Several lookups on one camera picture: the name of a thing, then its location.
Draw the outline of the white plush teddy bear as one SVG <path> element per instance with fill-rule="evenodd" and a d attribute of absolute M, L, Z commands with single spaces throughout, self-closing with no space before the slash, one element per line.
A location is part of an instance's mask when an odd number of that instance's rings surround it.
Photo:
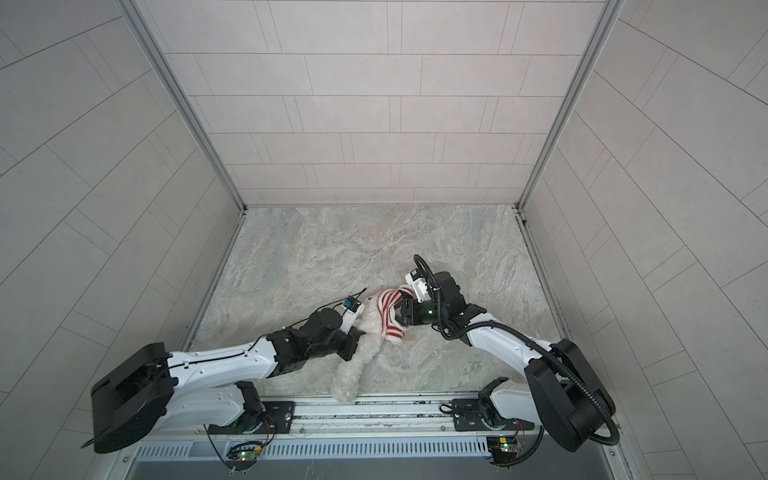
<path fill-rule="evenodd" d="M 380 293 L 368 297 L 363 302 L 364 312 L 354 322 L 353 326 L 362 330 L 364 335 L 360 338 L 352 359 L 343 361 L 337 369 L 331 386 L 331 395 L 336 401 L 351 403 L 356 398 L 365 367 L 379 353 L 386 341 L 382 337 L 381 321 L 376 308 Z"/>

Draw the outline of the red white striped shirt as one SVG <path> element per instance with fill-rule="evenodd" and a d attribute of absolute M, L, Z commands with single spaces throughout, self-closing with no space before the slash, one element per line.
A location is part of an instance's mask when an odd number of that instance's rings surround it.
<path fill-rule="evenodd" d="M 381 321 L 382 337 L 395 345 L 401 344 L 405 337 L 405 328 L 396 320 L 396 307 L 404 299 L 412 299 L 413 289 L 401 286 L 385 289 L 377 297 L 376 308 Z"/>

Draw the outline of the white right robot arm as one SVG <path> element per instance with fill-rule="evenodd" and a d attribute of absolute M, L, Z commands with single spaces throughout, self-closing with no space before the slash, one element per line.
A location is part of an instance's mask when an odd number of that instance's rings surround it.
<path fill-rule="evenodd" d="M 447 272 L 414 269 L 395 309 L 404 326 L 429 325 L 446 340 L 485 351 L 524 376 L 519 385 L 499 377 L 476 399 L 454 400 L 447 408 L 459 430 L 485 428 L 523 432 L 539 426 L 567 451 L 585 442 L 614 446 L 620 441 L 615 404 L 579 347 L 568 339 L 534 339 L 465 301 Z"/>

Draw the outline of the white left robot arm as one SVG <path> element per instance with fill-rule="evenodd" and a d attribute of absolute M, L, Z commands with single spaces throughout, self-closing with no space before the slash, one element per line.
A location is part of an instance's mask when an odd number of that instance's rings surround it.
<path fill-rule="evenodd" d="M 322 308 L 301 321 L 242 345 L 170 352 L 164 343 L 140 348 L 91 388 L 93 436 L 98 454 L 116 452 L 154 431 L 210 426 L 241 434 L 266 423 L 255 383 L 300 370 L 309 360 L 336 354 L 345 361 L 362 331 L 363 307 Z"/>

